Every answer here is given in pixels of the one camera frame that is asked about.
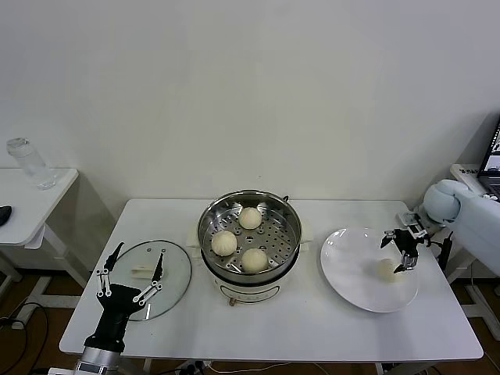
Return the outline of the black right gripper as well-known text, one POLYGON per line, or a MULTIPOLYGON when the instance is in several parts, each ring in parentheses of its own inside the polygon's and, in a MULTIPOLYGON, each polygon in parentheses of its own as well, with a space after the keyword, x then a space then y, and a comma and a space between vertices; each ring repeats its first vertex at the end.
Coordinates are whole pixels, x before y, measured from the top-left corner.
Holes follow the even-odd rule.
POLYGON ((402 254, 401 262, 394 269, 393 273, 402 273, 413 270, 417 264, 417 245, 422 243, 422 238, 414 238, 408 230, 386 230, 381 240, 380 247, 384 248, 392 240, 399 252, 402 254))

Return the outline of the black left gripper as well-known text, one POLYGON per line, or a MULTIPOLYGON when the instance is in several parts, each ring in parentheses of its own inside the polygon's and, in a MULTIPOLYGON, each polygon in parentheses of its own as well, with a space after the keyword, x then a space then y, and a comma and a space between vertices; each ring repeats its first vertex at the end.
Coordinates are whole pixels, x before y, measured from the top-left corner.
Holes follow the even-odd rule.
POLYGON ((95 332, 86 338, 84 347, 97 348, 109 352, 123 352, 124 335, 130 316, 141 309, 139 304, 145 304, 163 286, 163 253, 160 254, 152 275, 151 283, 142 292, 135 287, 110 283, 110 273, 113 271, 124 243, 120 242, 104 263, 95 271, 98 282, 97 297, 103 311, 95 332))

